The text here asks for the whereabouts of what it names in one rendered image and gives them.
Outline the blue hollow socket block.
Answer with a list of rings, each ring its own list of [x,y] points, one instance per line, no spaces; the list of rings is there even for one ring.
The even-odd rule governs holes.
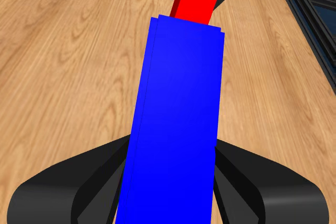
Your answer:
[[[115,224],[210,224],[224,33],[151,18]]]

